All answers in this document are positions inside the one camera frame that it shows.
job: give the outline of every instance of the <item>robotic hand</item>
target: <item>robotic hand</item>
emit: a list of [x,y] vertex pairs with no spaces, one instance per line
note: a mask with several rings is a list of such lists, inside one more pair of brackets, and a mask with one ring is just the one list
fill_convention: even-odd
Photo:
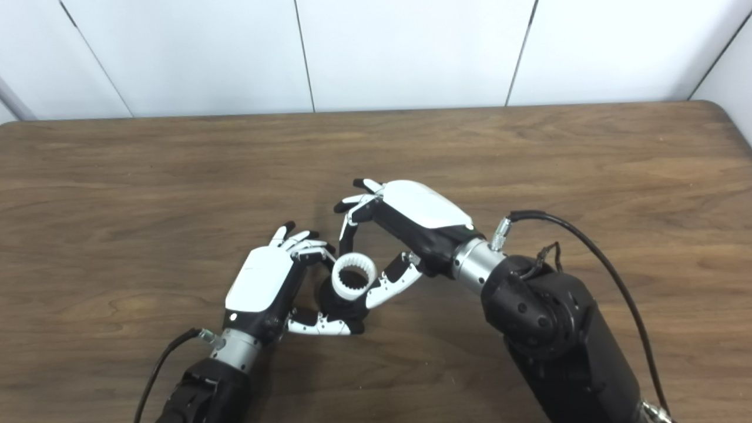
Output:
[[[423,184],[356,179],[353,185],[368,193],[345,198],[334,207],[335,212],[344,213],[344,223],[341,256],[319,293],[327,318],[361,321],[370,309],[403,292],[424,274],[452,278],[457,249],[483,239],[465,212]],[[358,225],[367,221],[376,222],[410,249],[397,254],[378,279],[373,262],[352,252]],[[368,277],[347,270],[350,267],[359,267]]]
[[225,298],[221,336],[209,330],[190,330],[175,340],[160,358],[135,421],[141,419],[146,398],[166,355],[185,340],[200,337],[214,350],[209,358],[192,365],[167,401],[157,423],[233,423],[243,421],[251,402],[250,370],[262,348],[286,332],[311,335],[347,335],[362,332],[359,322],[351,329],[344,321],[324,321],[320,313],[296,309],[293,300],[306,269],[324,263],[330,269],[334,248],[305,230],[287,235],[288,222],[267,246],[253,249]]
[[[462,282],[481,297],[486,320],[504,335],[505,346],[553,423],[671,422],[647,343],[647,334],[631,297],[600,250],[571,224],[542,211],[512,212],[491,242],[451,201],[423,184],[356,179],[368,193],[343,199],[334,208],[345,213],[341,257],[331,283],[320,291],[326,318],[358,321],[415,283],[422,274]],[[640,396],[637,379],[584,283],[536,258],[502,253],[515,221],[539,219],[565,227],[601,259],[627,299],[646,347],[653,383],[662,408]],[[359,224],[374,221],[406,244],[405,251],[375,281],[375,265],[352,253]],[[360,267],[368,278],[345,268]]]

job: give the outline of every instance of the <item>wood grain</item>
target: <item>wood grain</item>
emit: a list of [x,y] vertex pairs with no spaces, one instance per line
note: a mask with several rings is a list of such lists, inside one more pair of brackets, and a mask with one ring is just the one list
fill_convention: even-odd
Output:
[[[422,181],[486,233],[519,208],[573,221],[630,286],[675,416],[748,421],[751,158],[707,102],[10,123],[0,420],[130,421],[166,343],[220,324],[247,252],[288,219],[335,241],[332,206],[371,177]],[[584,248],[543,224],[515,227],[508,248],[557,239],[655,400],[629,313]],[[383,265],[401,247],[371,226],[356,248]],[[249,421],[546,421],[463,287],[422,280],[367,323],[286,336]],[[168,360],[144,421],[207,353],[196,342]]]

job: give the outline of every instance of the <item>white wall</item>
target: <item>white wall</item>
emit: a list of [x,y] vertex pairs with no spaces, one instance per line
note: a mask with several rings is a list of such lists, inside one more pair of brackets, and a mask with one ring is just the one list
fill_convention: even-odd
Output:
[[317,111],[504,105],[533,0],[299,0]]
[[540,0],[509,105],[686,100],[752,0]]
[[0,0],[0,97],[19,117],[130,117],[57,0]]
[[687,99],[752,11],[540,0],[529,26],[535,0],[62,2],[77,27],[60,0],[0,0],[20,119]]
[[293,0],[64,0],[136,117],[313,111]]
[[16,116],[5,107],[3,102],[0,102],[0,125],[6,122],[13,122],[16,120]]
[[692,100],[716,102],[752,144],[752,19],[736,35]]

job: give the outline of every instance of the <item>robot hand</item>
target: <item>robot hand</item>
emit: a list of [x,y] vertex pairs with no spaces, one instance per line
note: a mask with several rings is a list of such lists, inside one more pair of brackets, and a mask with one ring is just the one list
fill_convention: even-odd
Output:
[[[370,309],[403,292],[424,274],[453,278],[454,256],[460,246],[483,239],[470,216],[423,184],[356,179],[353,185],[368,193],[345,198],[334,207],[345,217],[341,256],[331,280],[319,292],[327,318],[361,321]],[[376,222],[410,248],[397,254],[379,278],[370,259],[352,252],[357,227],[367,221]],[[359,267],[367,278],[347,270],[350,267]]]
[[324,263],[332,269],[334,248],[305,230],[287,238],[293,222],[280,227],[269,245],[248,254],[225,299],[223,329],[239,330],[263,345],[285,330],[311,335],[347,335],[343,321],[322,321],[321,313],[293,308],[293,300],[308,266]]
[[345,213],[340,254],[353,250],[358,224],[374,221],[411,249],[420,259],[421,272],[451,277],[457,248],[470,239],[483,238],[470,216],[426,185],[414,181],[379,184],[371,179],[356,179],[353,185],[369,193],[345,198],[334,207],[335,213]]
[[265,346],[280,339],[286,330],[350,333],[343,321],[324,321],[321,313],[293,308],[307,268],[324,263],[331,269],[335,262],[334,248],[317,241],[317,233],[304,230],[288,237],[294,227],[288,222],[269,245],[248,254],[225,298],[221,336],[208,330],[196,330],[192,335],[209,342],[214,350],[186,370],[157,423],[240,423],[252,400],[250,371]]

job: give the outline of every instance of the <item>cable connector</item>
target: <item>cable connector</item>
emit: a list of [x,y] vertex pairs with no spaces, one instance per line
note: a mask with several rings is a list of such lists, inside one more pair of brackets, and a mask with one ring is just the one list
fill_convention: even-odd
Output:
[[654,421],[655,423],[674,423],[671,416],[664,409],[654,406],[647,401],[642,401],[642,409],[650,421]]
[[205,341],[207,344],[214,347],[216,350],[220,350],[222,348],[225,348],[226,341],[221,336],[218,336],[216,333],[212,332],[209,329],[201,329],[201,333],[199,333],[199,338],[202,341]]
[[488,248],[490,248],[492,251],[501,251],[502,247],[504,246],[504,242],[507,240],[507,235],[509,234],[509,230],[511,229],[512,221],[509,220],[509,218],[503,218],[501,222],[499,222],[499,226],[496,228],[496,231],[493,233],[493,238],[491,239],[491,243],[489,243]]

